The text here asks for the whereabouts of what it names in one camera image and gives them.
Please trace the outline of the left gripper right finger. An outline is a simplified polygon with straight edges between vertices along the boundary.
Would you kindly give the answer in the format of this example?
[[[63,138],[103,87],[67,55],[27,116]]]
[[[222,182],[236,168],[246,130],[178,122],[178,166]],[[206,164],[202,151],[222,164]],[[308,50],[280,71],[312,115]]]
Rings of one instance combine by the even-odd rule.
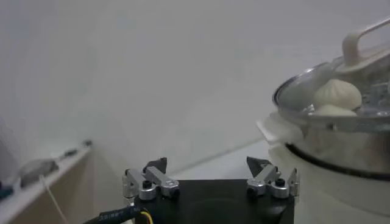
[[[277,199],[298,197],[300,195],[300,176],[296,168],[282,173],[279,168],[266,159],[248,156],[247,165],[252,178],[247,180],[247,196],[256,199],[267,193]]]

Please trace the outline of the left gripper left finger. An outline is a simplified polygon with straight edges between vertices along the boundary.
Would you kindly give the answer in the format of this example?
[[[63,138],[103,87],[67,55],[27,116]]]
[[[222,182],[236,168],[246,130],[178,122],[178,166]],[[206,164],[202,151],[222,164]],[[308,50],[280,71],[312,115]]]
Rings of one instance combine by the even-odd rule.
[[[127,169],[122,176],[122,195],[126,199],[138,197],[141,201],[151,201],[162,197],[177,199],[180,196],[180,184],[166,175],[168,159],[166,157],[149,161],[142,170]]]

